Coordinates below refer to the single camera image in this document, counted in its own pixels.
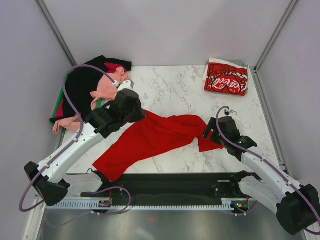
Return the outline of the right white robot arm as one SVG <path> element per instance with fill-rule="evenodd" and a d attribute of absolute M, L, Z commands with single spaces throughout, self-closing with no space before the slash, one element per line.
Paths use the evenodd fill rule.
<path fill-rule="evenodd" d="M 229 191 L 235 197 L 243 194 L 254 198 L 257 202 L 275 214 L 279 224 L 290 235 L 306 231 L 318 236 L 320 233 L 308 228 L 320 221 L 319 194 L 311 184 L 302 185 L 279 166 L 271 162 L 257 143 L 250 137 L 241 135 L 232 110 L 223 106 L 226 116 L 212 117 L 203 132 L 203 137 L 222 145 L 229 155 L 249 167 L 259 176 L 239 172 L 229 184 Z"/>

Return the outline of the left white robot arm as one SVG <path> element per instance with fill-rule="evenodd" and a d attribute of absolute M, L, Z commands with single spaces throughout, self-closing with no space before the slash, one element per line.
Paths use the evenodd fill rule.
<path fill-rule="evenodd" d="M 77 131 L 64 145 L 39 163 L 29 162 L 24 171 L 31 185 L 47 206 L 54 206 L 67 195 L 95 193 L 106 196 L 110 185 L 98 171 L 69 174 L 69 169 L 91 148 L 120 130 L 127 123 L 143 120 L 139 95 L 131 89 L 118 92 L 115 100 L 93 110 Z"/>

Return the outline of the plain red t-shirt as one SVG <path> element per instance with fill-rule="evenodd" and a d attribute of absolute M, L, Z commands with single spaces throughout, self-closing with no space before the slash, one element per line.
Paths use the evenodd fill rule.
<path fill-rule="evenodd" d="M 94 163 L 110 181 L 118 180 L 133 164 L 167 153 L 198 141 L 199 152 L 223 149 L 203 137 L 204 120 L 191 114 L 162 117 L 150 111 L 130 126 Z"/>

